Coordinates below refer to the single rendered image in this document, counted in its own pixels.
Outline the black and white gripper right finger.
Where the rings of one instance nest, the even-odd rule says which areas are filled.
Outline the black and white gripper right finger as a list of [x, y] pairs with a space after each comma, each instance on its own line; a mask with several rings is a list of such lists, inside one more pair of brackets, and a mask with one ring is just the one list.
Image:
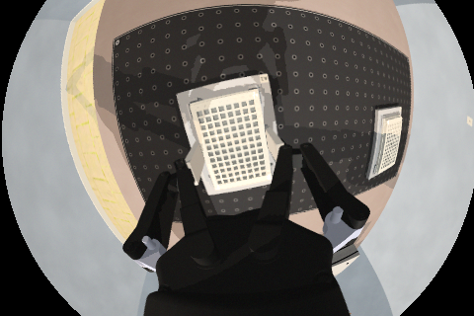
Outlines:
[[284, 220], [289, 219], [293, 168], [301, 168], [324, 222], [324, 236], [331, 242], [334, 253], [344, 245], [353, 244], [370, 216], [367, 205], [347, 192], [311, 143], [292, 148], [269, 125], [265, 126], [265, 135], [276, 166], [248, 239], [252, 256], [268, 260], [279, 250]]

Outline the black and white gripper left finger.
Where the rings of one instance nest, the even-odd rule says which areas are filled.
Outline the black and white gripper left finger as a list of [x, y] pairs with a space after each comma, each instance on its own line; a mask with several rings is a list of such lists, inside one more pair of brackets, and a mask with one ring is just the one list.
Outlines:
[[156, 272], [158, 259], [167, 252], [178, 194], [189, 255], [203, 266], [218, 260], [219, 251], [207, 226], [207, 216], [196, 188], [204, 162], [197, 140], [186, 160], [181, 158], [174, 162], [177, 176], [169, 171], [158, 176], [136, 227], [124, 242], [123, 251], [148, 272]]

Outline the black perforated breadboard plate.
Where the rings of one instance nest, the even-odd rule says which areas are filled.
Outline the black perforated breadboard plate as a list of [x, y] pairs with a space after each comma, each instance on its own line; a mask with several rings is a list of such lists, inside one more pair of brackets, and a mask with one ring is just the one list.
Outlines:
[[[411, 114], [409, 57], [345, 21], [303, 9], [234, 4], [157, 19], [114, 39], [118, 129], [146, 203], [191, 150], [177, 94], [267, 73], [277, 136], [311, 143], [354, 197], [397, 176]], [[395, 164], [366, 178], [375, 110], [401, 107]]]

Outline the white well plate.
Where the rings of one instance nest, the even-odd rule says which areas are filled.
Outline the white well plate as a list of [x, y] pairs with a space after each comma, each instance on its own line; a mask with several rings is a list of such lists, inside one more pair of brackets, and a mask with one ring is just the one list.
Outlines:
[[383, 128], [375, 173], [379, 174], [395, 164], [400, 135], [402, 117], [400, 115], [383, 118]]
[[198, 101], [190, 108], [216, 191], [272, 179], [258, 89]]

